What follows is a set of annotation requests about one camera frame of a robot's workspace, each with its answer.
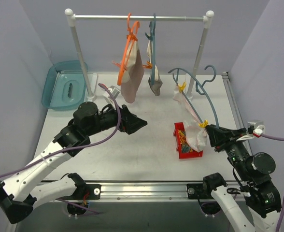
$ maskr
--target white rack post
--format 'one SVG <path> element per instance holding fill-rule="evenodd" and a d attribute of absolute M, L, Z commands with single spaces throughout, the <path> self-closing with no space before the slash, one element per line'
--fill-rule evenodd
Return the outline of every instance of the white rack post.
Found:
<path fill-rule="evenodd" d="M 83 72 L 83 76 L 85 79 L 87 91 L 88 91 L 88 96 L 87 98 L 89 100 L 93 100 L 95 95 L 91 90 L 91 85 L 87 76 L 87 69 L 84 63 L 84 58 L 82 55 L 81 47 L 80 47 L 80 42 L 78 38 L 78 34 L 76 32 L 75 28 L 75 20 L 76 19 L 91 19 L 91 20 L 127 20 L 128 16 L 127 15 L 76 15 L 73 13 L 72 9 L 66 9 L 65 10 L 65 15 L 67 16 L 68 24 L 71 29 L 72 37 L 74 40 L 76 52 L 79 57 L 79 61 L 81 63 L 81 68 Z M 186 17 L 186 16 L 156 16 L 156 21 L 193 21 L 193 22 L 203 22 L 204 23 L 204 29 L 198 49 L 198 53 L 196 56 L 195 64 L 194 64 L 194 69 L 193 69 L 193 76 L 196 76 L 197 70 L 200 64 L 200 60 L 202 57 L 202 52 L 204 48 L 204 43 L 206 40 L 206 35 L 207 32 L 210 28 L 212 18 L 214 16 L 213 11 L 208 11 L 205 16 L 202 17 Z M 139 20 L 139 21 L 150 21 L 154 19 L 154 16 L 130 16 L 130 18 Z M 188 91 L 187 91 L 187 96 L 190 98 L 192 96 L 192 89 L 194 86 L 194 80 L 190 79 L 190 83 L 188 86 Z"/>

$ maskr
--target white wall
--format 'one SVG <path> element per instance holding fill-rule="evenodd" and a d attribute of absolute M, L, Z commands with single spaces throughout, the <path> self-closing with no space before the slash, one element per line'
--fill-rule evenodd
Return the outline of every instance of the white wall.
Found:
<path fill-rule="evenodd" d="M 0 1 L 0 174 L 34 154 L 46 110 L 41 95 L 51 66 L 17 0 Z M 0 209 L 0 232 L 7 223 Z"/>
<path fill-rule="evenodd" d="M 264 120 L 266 134 L 284 137 L 284 0 L 270 0 L 231 70 L 231 83 L 243 121 Z M 274 157 L 272 178 L 283 197 L 284 142 L 260 138 L 250 144 L 253 152 Z"/>
<path fill-rule="evenodd" d="M 73 40 L 64 10 L 86 15 L 172 15 L 215 17 L 208 34 L 201 68 L 215 65 L 219 72 L 230 71 L 269 0 L 20 0 L 26 14 L 52 61 L 76 59 Z M 126 44 L 125 21 L 79 21 L 77 31 L 85 61 L 93 71 L 117 71 L 112 60 L 120 61 Z M 149 23 L 142 22 L 139 45 L 146 62 Z M 199 22 L 158 22 L 156 62 L 166 73 L 172 68 L 193 69 L 203 24 Z"/>

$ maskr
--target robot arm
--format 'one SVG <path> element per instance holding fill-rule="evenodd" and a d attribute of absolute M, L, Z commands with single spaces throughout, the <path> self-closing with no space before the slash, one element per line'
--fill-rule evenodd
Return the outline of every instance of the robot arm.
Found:
<path fill-rule="evenodd" d="M 280 194 L 270 177 L 275 170 L 275 161 L 263 152 L 250 156 L 243 145 L 243 141 L 251 139 L 252 134 L 259 137 L 263 133 L 263 124 L 251 122 L 248 131 L 245 128 L 230 130 L 208 125 L 206 131 L 211 146 L 217 152 L 226 151 L 229 163 L 237 171 L 241 181 L 245 182 L 243 185 L 235 175 L 255 227 L 227 192 L 227 184 L 219 173 L 204 177 L 205 190 L 221 206 L 236 232 L 274 232 L 282 208 Z"/>
<path fill-rule="evenodd" d="M 120 107 L 119 130 L 132 134 L 147 125 L 147 122 L 132 114 L 125 105 Z M 61 180 L 41 185 L 40 182 L 62 163 L 76 156 L 81 149 L 51 156 L 64 148 L 89 145 L 89 136 L 115 127 L 117 111 L 111 104 L 99 111 L 93 102 L 84 102 L 73 113 L 73 119 L 64 127 L 47 148 L 30 164 L 30 168 L 15 173 L 0 181 L 0 207 L 14 224 L 26 218 L 35 207 L 63 196 L 83 197 L 87 192 L 84 180 L 78 174 L 69 174 Z"/>

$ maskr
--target yellow clip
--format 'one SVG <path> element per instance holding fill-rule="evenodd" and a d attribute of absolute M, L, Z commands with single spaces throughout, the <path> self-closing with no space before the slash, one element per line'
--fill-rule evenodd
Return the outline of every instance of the yellow clip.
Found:
<path fill-rule="evenodd" d="M 183 83 L 183 85 L 178 84 L 179 92 L 181 93 L 186 88 L 186 82 Z"/>
<path fill-rule="evenodd" d="M 208 120 L 204 120 L 204 122 L 199 123 L 199 126 L 205 128 L 208 125 L 208 123 L 209 123 Z"/>

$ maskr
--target red basket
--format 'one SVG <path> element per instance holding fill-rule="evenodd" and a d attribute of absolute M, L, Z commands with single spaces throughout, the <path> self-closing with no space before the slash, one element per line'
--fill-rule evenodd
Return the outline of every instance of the red basket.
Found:
<path fill-rule="evenodd" d="M 173 135 L 176 138 L 176 150 L 179 152 L 179 159 L 188 159 L 188 158 L 195 158 L 195 157 L 202 157 L 203 151 L 197 152 L 197 151 L 192 151 L 192 152 L 182 152 L 182 145 L 180 142 L 180 136 L 178 131 L 185 131 L 184 129 L 184 124 L 182 122 L 176 122 L 174 123 L 175 130 Z"/>

